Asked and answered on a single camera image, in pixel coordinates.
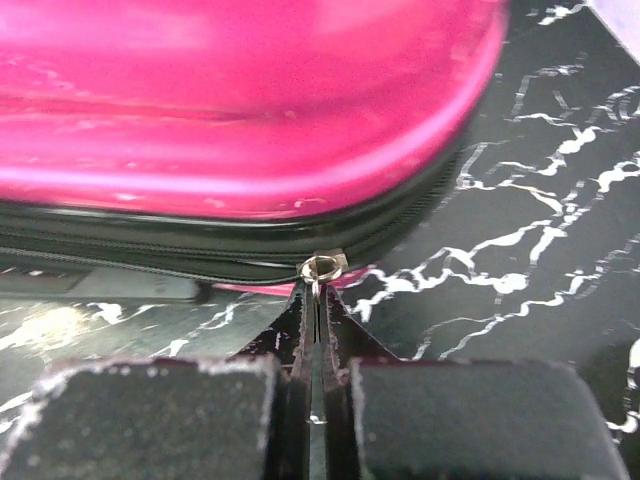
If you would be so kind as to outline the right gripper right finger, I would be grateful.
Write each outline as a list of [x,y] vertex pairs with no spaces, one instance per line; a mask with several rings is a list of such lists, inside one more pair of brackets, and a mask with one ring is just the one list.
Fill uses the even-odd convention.
[[624,479],[589,386],[531,360],[403,361],[318,296],[331,479]]

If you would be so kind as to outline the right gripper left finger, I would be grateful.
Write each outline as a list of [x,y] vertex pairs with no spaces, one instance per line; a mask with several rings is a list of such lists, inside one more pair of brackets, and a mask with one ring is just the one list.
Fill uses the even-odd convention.
[[311,289],[227,358],[104,357],[33,386],[1,458],[5,479],[305,479]]

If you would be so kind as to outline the pink and teal kids suitcase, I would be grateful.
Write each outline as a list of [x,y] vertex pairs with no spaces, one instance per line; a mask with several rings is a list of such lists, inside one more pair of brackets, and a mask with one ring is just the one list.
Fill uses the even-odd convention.
[[348,275],[439,203],[505,1],[5,1],[1,294]]

